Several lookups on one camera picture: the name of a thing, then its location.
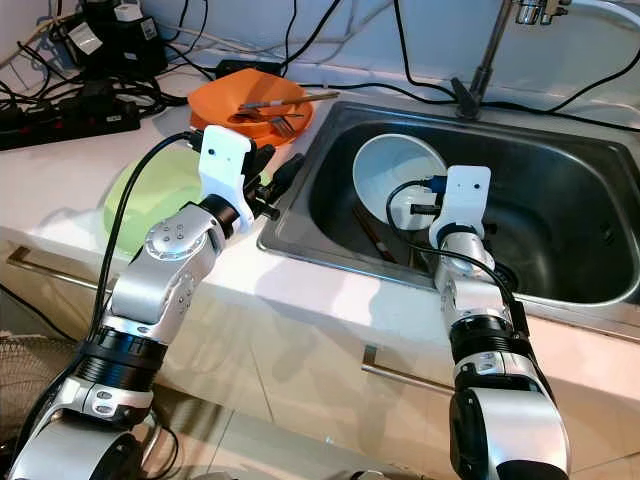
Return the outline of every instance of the electronic device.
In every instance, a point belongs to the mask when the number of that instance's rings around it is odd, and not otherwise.
[[[0,111],[0,150],[140,128],[135,102],[117,99],[108,81],[89,81],[57,104],[42,101]]]

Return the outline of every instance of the kitchen utensil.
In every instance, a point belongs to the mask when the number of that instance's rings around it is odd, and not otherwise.
[[[284,100],[269,100],[267,102],[251,102],[240,105],[241,109],[245,108],[266,108],[266,107],[278,107],[280,105],[300,105],[306,102],[315,102],[318,100],[327,100],[330,98],[336,98],[340,95],[340,92],[320,93],[318,95],[307,95],[306,97],[289,98]]]
[[[291,126],[289,120],[284,117],[269,117],[269,123],[273,125],[281,137],[292,137],[296,133],[296,130]]]
[[[353,162],[353,183],[362,204],[378,220],[387,223],[386,202],[398,185],[432,175],[446,175],[445,163],[426,142],[389,133],[373,137],[360,147]],[[433,215],[411,214],[411,204],[432,205],[435,194],[412,186],[398,193],[391,203],[393,219],[403,230],[422,230]]]
[[[258,147],[269,143],[277,146],[292,141],[307,128],[313,115],[311,103],[282,105],[261,110],[263,115],[291,113],[302,115],[302,117],[289,118],[289,122],[297,133],[287,138],[278,135],[268,122],[238,122],[231,117],[238,113],[238,107],[248,100],[303,96],[304,89],[299,85],[287,79],[248,68],[207,83],[192,92],[189,95],[189,105],[193,110],[191,124],[200,129],[211,124],[222,125],[253,138]]]
[[[389,251],[385,243],[382,241],[382,239],[378,236],[376,231],[373,229],[373,227],[369,223],[369,219],[367,218],[367,214],[364,210],[365,210],[364,207],[360,203],[357,203],[352,208],[353,215],[356,217],[356,220],[362,227],[362,231],[367,234],[367,237],[369,237],[369,240],[371,240],[371,243],[373,244],[374,247],[376,247],[376,250],[378,250],[378,253],[384,260],[392,263],[398,263],[398,261],[391,254],[391,252]]]
[[[246,120],[253,120],[256,122],[260,122],[262,121],[259,116],[261,116],[264,119],[269,119],[271,117],[285,117],[285,118],[302,118],[304,117],[303,114],[301,113],[283,113],[282,115],[273,115],[273,114],[269,114],[269,115],[264,115],[261,114],[260,111],[257,108],[249,108],[247,110],[241,110],[238,113],[234,113],[233,115],[231,115],[231,118],[229,120],[232,121],[238,121],[238,122],[243,122]]]

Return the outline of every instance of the sink basin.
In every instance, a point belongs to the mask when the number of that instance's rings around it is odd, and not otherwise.
[[[498,274],[536,313],[557,319],[563,311],[578,312],[597,328],[603,324],[594,318],[640,327],[633,307],[640,299],[640,174],[626,147],[603,140],[340,102],[260,246],[433,288],[432,262],[416,258],[366,212],[366,223],[397,263],[383,260],[354,214],[360,204],[351,175],[355,154],[383,133],[420,138],[447,165],[491,169],[486,244]],[[424,232],[413,235],[426,238]],[[564,317],[576,323],[575,315]]]

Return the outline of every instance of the metal pipe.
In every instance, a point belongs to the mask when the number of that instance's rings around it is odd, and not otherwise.
[[[27,260],[26,256],[29,253],[31,253],[31,250],[27,247],[19,246],[11,255],[9,255],[9,257],[7,257],[7,264],[30,272],[39,273],[47,277],[55,278],[57,280],[62,280],[63,282],[71,283],[72,285],[78,285],[91,290],[96,290],[98,288],[97,283],[93,280],[47,267],[46,265],[39,265]],[[111,294],[111,289],[107,289],[106,293]]]
[[[487,44],[487,48],[485,49],[484,56],[482,58],[482,63],[476,69],[473,81],[471,82],[470,93],[478,104],[482,102],[482,98],[484,97],[487,86],[489,85],[489,80],[491,79],[491,74],[493,73],[491,65],[493,64],[496,51],[498,50],[498,46],[502,40],[504,30],[507,27],[509,14],[511,13],[512,1],[513,0],[502,0],[498,17],[493,25],[493,31],[491,32],[489,43]]]
[[[445,395],[451,395],[455,392],[455,389],[450,385],[434,382],[432,380],[427,380],[426,378],[411,375],[410,373],[400,372],[392,368],[378,365],[376,363],[377,353],[378,349],[375,346],[366,345],[364,347],[364,355],[362,357],[362,365],[360,366],[360,369],[390,380],[406,383],[407,385],[413,385],[414,387],[426,388]]]

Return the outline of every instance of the light green bowl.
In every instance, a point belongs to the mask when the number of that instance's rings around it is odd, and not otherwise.
[[[160,151],[145,167],[136,182],[118,235],[117,247],[134,255],[149,229],[170,217],[187,202],[200,200],[199,155],[185,148]],[[125,168],[114,183],[104,204],[104,227],[111,232],[113,219],[131,172],[138,161]]]

